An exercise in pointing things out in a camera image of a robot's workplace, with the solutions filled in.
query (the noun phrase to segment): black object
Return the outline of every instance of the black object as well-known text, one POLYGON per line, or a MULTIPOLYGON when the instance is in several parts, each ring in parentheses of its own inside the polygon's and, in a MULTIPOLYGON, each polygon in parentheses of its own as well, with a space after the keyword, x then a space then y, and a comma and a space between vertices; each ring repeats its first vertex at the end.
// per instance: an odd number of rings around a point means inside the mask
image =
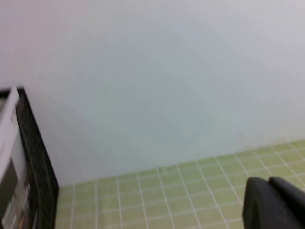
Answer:
POLYGON ((14 195, 15 188, 18 183, 18 178, 15 170, 15 166, 12 160, 10 160, 8 167, 4 173, 4 177, 0 182, 0 219, 3 218, 6 207, 14 195))
MULTIPOLYGON (((8 97, 9 93, 10 90, 0 91, 0 98, 8 97)), ((35 218, 37 213, 36 229, 54 229, 58 182, 24 88, 18 88, 18 93, 17 121, 31 177, 30 186, 34 187, 29 202, 30 218, 35 218)))
POLYGON ((271 177, 269 184, 276 189, 297 220, 305 227, 305 193, 280 177, 271 177))
POLYGON ((305 229, 305 193, 279 178, 247 180, 243 222, 245 229, 305 229))

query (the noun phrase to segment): floor tile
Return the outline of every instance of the floor tile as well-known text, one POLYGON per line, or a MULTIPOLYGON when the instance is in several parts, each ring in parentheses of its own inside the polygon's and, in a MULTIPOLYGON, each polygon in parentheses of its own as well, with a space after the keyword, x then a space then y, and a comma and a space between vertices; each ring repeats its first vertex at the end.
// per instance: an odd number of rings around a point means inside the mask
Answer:
POLYGON ((246 173, 240 173, 228 176, 229 182, 233 187, 245 185, 249 176, 246 173))
POLYGON ((213 195, 219 205, 238 201, 238 197, 232 189, 215 191, 213 195))
POLYGON ((244 229, 244 224, 241 220, 228 223, 230 229, 244 229))
POLYGON ((86 201, 76 203, 73 206, 73 216, 81 216, 86 214, 95 214, 96 213, 96 202, 95 201, 86 201))
POLYGON ((171 212, 180 212, 192 210, 192 205, 188 197, 168 200, 168 206, 171 212))
POLYGON ((74 201, 81 202, 95 199, 95 182, 85 182, 75 185, 74 201))
POLYGON ((119 197, 113 196, 108 198, 102 198, 98 200, 99 211, 109 211, 119 209, 119 197))
POLYGON ((172 187, 164 187, 166 198, 185 197, 186 191, 184 185, 180 184, 172 187))
POLYGON ((142 192, 144 202, 164 200, 162 189, 142 192))
POLYGON ((273 176, 287 177, 293 175, 293 172, 287 166, 269 168, 269 171, 272 173, 273 176))
POLYGON ((223 163, 221 164, 221 168, 226 174, 241 173, 244 171, 243 167, 238 161, 223 163))
POLYGON ((120 195, 121 207, 130 207, 134 205, 142 204, 140 193, 130 193, 125 195, 120 195))
POLYGON ((239 196, 241 200, 244 200, 244 194, 245 194, 245 187, 235 187, 235 192, 239 196))
POLYGON ((271 176, 267 169, 261 169, 257 171, 249 171, 249 176, 251 177, 260 177, 262 179, 268 180, 271 176))
POLYGON ((305 140, 61 187, 55 228, 241 229, 248 177, 270 176, 305 190, 305 140))
POLYGON ((87 215, 73 218, 73 229, 89 229, 96 228, 96 216, 87 215))
POLYGON ((220 169, 219 165, 212 165, 200 168, 204 177, 214 177, 214 176, 222 176, 223 172, 220 169))
POLYGON ((131 224, 123 224, 123 229, 146 229, 146 222, 142 221, 131 224))
POLYGON ((300 155, 303 157, 303 159, 305 158, 305 149, 298 149, 298 152, 300 153, 300 155))
POLYGON ((209 192, 197 196, 191 196, 191 201, 195 208, 209 208, 216 206, 216 203, 209 192))
POLYGON ((179 173, 168 174, 161 176, 161 181, 163 185, 172 185, 182 183, 179 173))
POLYGON ((56 221, 55 229, 71 229, 71 219, 56 221))
POLYGON ((257 158, 243 159, 241 163, 246 170, 264 168, 264 165, 257 158))
POLYGON ((128 182, 119 183, 119 191, 120 193, 139 192, 140 187, 138 180, 129 180, 128 182))
POLYGON ((150 219, 148 220, 149 229, 173 229, 172 221, 169 217, 160 219, 150 219))
POLYGON ((202 180, 202 174, 199 169, 191 169, 181 171, 181 176, 184 182, 194 181, 194 180, 202 180))
POLYGON ((112 211, 112 212, 103 212, 98 215, 98 226, 100 228, 109 227, 112 225, 117 225, 121 223, 120 212, 112 211))
POLYGON ((217 207, 196 210, 201 225, 223 222, 223 218, 217 207))
POLYGON ((159 177, 150 177, 145 179, 140 179, 141 189, 148 189, 153 187, 161 187, 159 177))
POLYGON ((154 204, 146 204, 145 205, 145 212, 147 217, 156 217, 156 216, 168 216, 168 208, 165 203, 159 202, 154 204))
POLYGON ((280 154, 280 157, 286 162, 286 163, 290 163, 290 162, 298 162, 298 161, 302 161, 303 159, 301 158, 301 156, 296 152, 296 151, 291 151, 291 152, 285 152, 280 154))
POLYGON ((283 164, 282 160, 278 157, 278 155, 267 155, 260 157, 260 159, 266 167, 278 166, 283 164))
POLYGON ((121 211, 122 222, 132 222, 145 218, 143 207, 128 208, 121 211))
POLYGON ((199 226, 193 212, 173 216, 173 223, 176 229, 186 229, 199 226))
POLYGON ((58 204, 71 204, 73 202, 73 192, 59 192, 58 204))
POLYGON ((99 198, 108 195, 117 195, 118 187, 117 184, 97 184, 97 195, 99 198))
POLYGON ((226 178, 215 178, 206 180, 211 190, 219 188, 230 188, 230 184, 226 178))
POLYGON ((205 226, 203 229, 227 229, 227 226, 224 223, 219 223, 205 226))
POLYGON ((72 217, 72 205, 58 205, 56 219, 66 219, 72 217))
POLYGON ((208 191, 208 187, 205 181, 187 183, 185 184, 185 186, 189 194, 196 194, 196 193, 208 191))
POLYGON ((242 205, 232 204, 220 206, 220 211, 226 219, 240 219, 242 216, 242 205))

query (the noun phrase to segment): white wall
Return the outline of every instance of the white wall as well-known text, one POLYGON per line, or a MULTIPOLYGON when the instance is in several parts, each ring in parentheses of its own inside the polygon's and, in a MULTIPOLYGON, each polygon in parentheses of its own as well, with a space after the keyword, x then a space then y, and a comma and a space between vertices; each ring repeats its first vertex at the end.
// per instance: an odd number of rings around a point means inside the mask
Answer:
POLYGON ((61 185, 305 138, 305 2, 2 0, 61 185))

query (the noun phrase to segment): green tiled floor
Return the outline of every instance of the green tiled floor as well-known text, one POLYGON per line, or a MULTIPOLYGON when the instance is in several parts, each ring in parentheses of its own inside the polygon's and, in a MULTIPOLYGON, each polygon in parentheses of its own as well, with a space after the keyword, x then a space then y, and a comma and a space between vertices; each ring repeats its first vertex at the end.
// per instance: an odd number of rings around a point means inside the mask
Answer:
POLYGON ((305 141, 60 189, 56 229, 241 229, 249 176, 305 189, 305 141))

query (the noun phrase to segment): tile grout line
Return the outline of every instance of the tile grout line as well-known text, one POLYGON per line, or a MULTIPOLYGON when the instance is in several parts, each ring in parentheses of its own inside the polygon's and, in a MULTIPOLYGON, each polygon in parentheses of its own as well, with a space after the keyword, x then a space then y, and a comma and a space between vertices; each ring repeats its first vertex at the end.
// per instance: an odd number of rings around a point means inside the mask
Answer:
MULTIPOLYGON (((221 204, 219 205, 220 207, 224 207, 224 206, 230 206, 230 205, 236 205, 236 204, 240 204, 239 201, 235 201, 235 202, 230 202, 230 203, 226 203, 226 204, 221 204)), ((209 209, 213 209, 213 208, 217 208, 217 206, 213 206, 213 207, 206 207, 206 208, 196 208, 195 210, 209 210, 209 209)), ((190 213, 190 212, 193 212, 193 210, 183 210, 183 211, 178 211, 178 212, 175 212, 173 213, 172 215, 174 216, 179 216, 179 215, 183 215, 185 213, 190 213)), ((88 213, 88 214, 83 214, 83 215, 78 215, 78 216, 75 216, 74 218, 75 219, 78 219, 78 218, 82 218, 84 216, 93 216, 94 213, 88 213)), ((153 217, 148 217, 148 220, 150 219, 162 219, 162 218, 167 218, 168 216, 167 215, 161 215, 161 216, 153 216, 153 217)), ((60 221, 66 221, 67 218, 62 218, 62 219, 59 219, 57 220, 57 222, 60 222, 60 221)), ((143 219, 136 219, 136 220, 132 220, 132 221, 129 221, 129 222, 125 222, 125 223, 122 223, 123 225, 126 225, 126 224, 133 224, 135 222, 138 222, 138 221, 141 221, 143 222, 144 220, 143 219)))
POLYGON ((217 158, 215 158, 215 160, 216 160, 218 166, 220 167, 220 170, 221 170, 221 172, 223 173, 224 177, 225 177, 226 180, 229 182, 229 185, 230 185, 231 189, 233 190, 233 192, 234 192, 235 195, 237 196, 238 201, 239 201, 241 204, 243 204, 243 201, 240 199, 239 195, 238 195, 237 192, 235 191, 235 189, 234 189, 233 185, 231 184, 229 178, 225 175, 224 169, 222 168, 220 162, 218 161, 217 158))
MULTIPOLYGON (((236 186, 234 186, 235 188, 240 188, 240 187, 245 187, 245 185, 236 185, 236 186)), ((230 187, 226 187, 226 188, 216 188, 216 189, 214 189, 215 191, 226 191, 226 190, 230 190, 231 188, 230 187)), ((209 193, 209 191, 202 191, 202 192, 198 192, 198 193, 191 193, 190 194, 190 196, 191 197, 196 197, 196 196, 199 196, 199 195, 201 195, 202 193, 209 193)), ((123 194, 124 196, 125 195, 129 195, 129 194, 139 194, 139 192, 136 192, 136 193, 133 193, 133 192, 131 192, 131 193, 126 193, 126 194, 123 194)), ((178 199, 181 199, 181 198, 185 198, 185 196, 178 196, 178 197, 173 197, 173 198, 169 198, 170 200, 178 200, 178 199)), ((146 204, 153 204, 153 203, 155 203, 155 202, 163 202, 164 200, 154 200, 154 201, 148 201, 148 202, 146 202, 146 204)), ((88 200, 85 200, 85 201, 82 201, 82 202, 74 202, 75 204, 80 204, 80 203, 87 203, 87 202, 91 202, 91 200, 90 199, 88 199, 88 200)), ((71 205, 71 204, 60 204, 59 206, 67 206, 67 205, 71 205)), ((138 207, 138 206, 140 206, 140 205, 142 205, 142 204, 135 204, 135 205, 131 205, 131 207, 138 207)), ((128 207, 121 207, 121 209, 129 209, 130 208, 130 206, 128 206, 128 207)))
POLYGON ((146 216, 145 205, 144 205, 144 198, 143 198, 143 193, 142 193, 142 189, 141 189, 140 178, 139 178, 139 173, 138 172, 137 172, 137 178, 138 178, 138 185, 139 185, 140 195, 141 195, 141 200, 142 200, 142 207, 143 207, 143 211, 144 211, 146 228, 149 229, 149 227, 148 227, 148 219, 147 219, 147 216, 146 216))
POLYGON ((293 169, 282 159, 281 156, 279 156, 279 159, 283 162, 284 165, 286 165, 290 171, 296 176, 296 178, 303 184, 303 186, 305 186, 304 182, 301 180, 301 178, 299 178, 299 176, 293 171, 293 169))
POLYGON ((292 148, 296 151, 296 153, 303 159, 303 161, 305 161, 305 158, 303 157, 302 154, 300 154, 299 149, 298 149, 298 148, 295 148, 293 144, 291 144, 291 143, 289 143, 289 144, 290 144, 290 145, 292 146, 292 148))
POLYGON ((234 156, 235 156, 236 160, 238 161, 238 163, 240 164, 240 166, 243 168, 244 172, 249 176, 250 174, 248 173, 248 171, 246 170, 246 168, 242 164, 241 160, 238 158, 238 156, 236 154, 234 154, 234 156))
POLYGON ((123 229, 123 223, 122 223, 122 209, 121 209, 121 197, 120 197, 120 189, 119 189, 119 180, 118 176, 115 176, 116 179, 116 189, 118 193, 118 202, 119 202, 119 214, 120 214, 120 226, 121 229, 123 229))
POLYGON ((176 166, 177 166, 177 169, 178 169, 178 173, 179 173, 180 179, 182 180, 183 187, 184 187, 185 192, 186 192, 186 194, 187 194, 187 197, 188 197, 188 199, 189 199, 189 201, 190 201, 190 203, 191 203, 191 206, 192 206, 193 212, 194 212, 194 214, 195 214, 195 217, 196 217, 198 226, 199 226, 199 228, 202 228, 201 223, 200 223, 200 221, 199 221, 199 219, 198 219, 198 216, 197 216, 197 213, 196 213, 194 204, 193 204, 193 202, 192 202, 192 199, 191 199, 191 197, 190 197, 190 194, 189 194, 189 192, 188 192, 188 190, 187 190, 187 188, 186 188, 186 185, 185 185, 185 183, 184 183, 183 177, 182 177, 182 175, 181 175, 180 168, 179 168, 178 165, 176 165, 176 166))
MULTIPOLYGON (((226 204, 220 204, 218 205, 219 207, 225 207, 225 206, 230 206, 230 205, 236 205, 236 204, 240 204, 239 201, 234 201, 234 202, 229 202, 229 203, 226 203, 226 204)), ((141 207, 142 205, 135 205, 133 206, 132 208, 130 209, 133 209, 133 208, 138 208, 138 207, 141 207)), ((217 208, 217 206, 212 206, 212 207, 205 207, 205 208, 195 208, 195 210, 209 210, 209 209, 213 209, 213 208, 217 208)), ((102 211, 101 213, 110 213, 110 212, 116 212, 116 211, 119 211, 119 209, 112 209, 112 210, 109 210, 109 211, 102 211)), ((192 212, 193 210, 183 210, 183 211, 177 211, 177 212, 174 212, 172 213, 171 215, 174 215, 174 216, 177 216, 177 215, 181 215, 185 212, 192 212)), ((77 219, 77 218, 81 218, 83 216, 93 216, 94 213, 87 213, 87 214, 82 214, 82 215, 78 215, 78 216, 75 216, 74 218, 77 219)), ((153 217, 147 217, 147 219, 154 219, 154 218, 157 218, 157 217, 160 217, 160 216, 153 216, 153 217)), ((69 217, 67 218, 61 218, 59 220, 56 220, 56 221, 66 221, 69 217)))
POLYGON ((74 200, 75 200, 75 184, 73 185, 73 197, 72 197, 72 212, 71 212, 71 225, 70 228, 73 229, 73 217, 74 217, 74 200))
MULTIPOLYGON (((167 216, 156 216, 154 217, 153 219, 166 219, 167 216)), ((229 219, 228 222, 229 223, 232 223, 232 222, 239 222, 239 221, 242 221, 240 218, 236 218, 236 219, 229 219)), ((133 220, 133 221, 130 221, 128 223, 124 223, 124 226, 130 226, 130 225, 133 225, 133 224, 136 224, 136 223, 142 223, 143 220, 140 220, 140 219, 137 219, 137 220, 133 220)), ((205 228, 209 228, 211 226, 218 226, 218 225, 223 225, 224 222, 215 222, 215 223, 209 223, 209 224, 203 224, 202 227, 203 229, 205 228)), ((118 227, 119 224, 114 224, 112 226, 109 226, 107 227, 107 229, 116 229, 118 227)), ((195 227, 188 227, 187 229, 198 229, 197 226, 195 227)))
POLYGON ((159 177, 159 181, 160 181, 160 184, 161 184, 161 190, 162 190, 162 193, 163 193, 163 196, 164 196, 164 201, 165 201, 165 204, 167 206, 167 210, 168 210, 168 214, 170 216, 170 220, 172 222, 172 226, 173 226, 173 229, 175 228, 175 224, 173 222, 173 217, 172 217, 172 213, 171 213, 171 210, 170 210, 170 206, 168 205, 168 201, 167 201, 167 197, 166 197, 166 194, 165 194, 165 191, 164 191, 164 186, 163 186, 163 183, 162 183, 162 180, 161 180, 161 176, 160 176, 160 173, 159 173, 159 170, 157 169, 157 174, 158 174, 158 177, 159 177))
POLYGON ((269 168, 263 163, 263 161, 260 159, 259 155, 257 154, 257 152, 254 151, 254 154, 256 155, 257 159, 260 161, 260 163, 262 163, 262 165, 264 166, 264 168, 267 170, 267 172, 272 175, 272 173, 270 172, 269 168))
POLYGON ((97 180, 95 181, 95 228, 98 229, 98 198, 97 198, 97 180))
MULTIPOLYGON (((198 169, 199 169, 199 172, 201 173, 202 178, 204 179, 204 175, 203 175, 203 173, 202 173, 202 171, 201 171, 201 169, 200 169, 200 166, 199 166, 199 164, 198 164, 197 161, 196 161, 196 164, 197 164, 197 167, 198 167, 198 169)), ((215 199, 215 196, 214 196, 213 192, 212 192, 211 189, 210 189, 210 186, 209 186, 208 182, 206 182, 206 186, 207 186, 207 188, 208 188, 208 190, 209 190, 209 192, 210 192, 210 194, 211 194, 211 196, 212 196, 212 198, 213 198, 213 200, 214 200, 214 202, 215 202, 215 204, 216 204, 216 207, 217 207, 217 209, 218 209, 218 211, 219 211, 221 217, 222 217, 223 220, 224 220, 225 226, 226 226, 228 229, 230 229, 230 227, 229 227, 229 225, 228 225, 228 223, 227 223, 227 221, 226 221, 226 219, 225 219, 223 213, 222 213, 221 210, 220 210, 220 207, 219 207, 219 205, 218 205, 218 203, 217 203, 217 201, 216 201, 216 199, 215 199)))
MULTIPOLYGON (((299 161, 291 162, 291 163, 287 163, 287 165, 293 165, 293 164, 297 164, 297 163, 300 163, 300 162, 299 161)), ((276 165, 276 166, 263 167, 263 168, 259 168, 259 169, 250 169, 250 170, 248 170, 248 172, 256 172, 256 171, 261 171, 261 170, 268 170, 269 168, 277 168, 277 167, 281 167, 283 165, 284 164, 276 165)), ((226 176, 234 176, 234 175, 243 174, 243 173, 244 172, 232 173, 232 174, 229 174, 229 175, 226 175, 226 176)), ((297 175, 305 176, 305 173, 298 173, 297 175)), ((295 177, 295 175, 289 175, 289 176, 284 176, 284 177, 285 178, 291 178, 291 177, 295 177)), ((220 175, 220 176, 212 176, 212 177, 204 178, 203 180, 207 181, 207 180, 220 179, 220 178, 223 178, 223 176, 222 175, 220 175)), ((202 179, 192 180, 192 181, 186 182, 186 184, 196 183, 196 182, 199 182, 199 181, 202 181, 202 179)), ((179 185, 181 185, 181 183, 176 183, 176 184, 172 184, 172 185, 166 185, 164 187, 176 187, 176 186, 179 186, 179 185)), ((154 190, 157 190, 159 188, 160 188, 159 186, 155 186, 155 187, 151 187, 151 188, 147 188, 147 189, 142 189, 142 192, 154 191, 154 190)), ((227 188, 216 188, 215 190, 220 191, 220 190, 226 190, 226 189, 227 188)), ((121 193, 120 195, 124 196, 124 195, 135 194, 135 193, 139 193, 139 191, 131 191, 131 192, 126 192, 126 193, 121 193)), ((113 198, 113 197, 116 197, 116 196, 118 196, 118 194, 106 195, 106 196, 104 196, 102 198, 98 197, 98 200, 103 199, 103 198, 113 198)), ((65 205, 70 205, 70 204, 61 204, 61 203, 58 203, 58 206, 65 206, 65 205)))

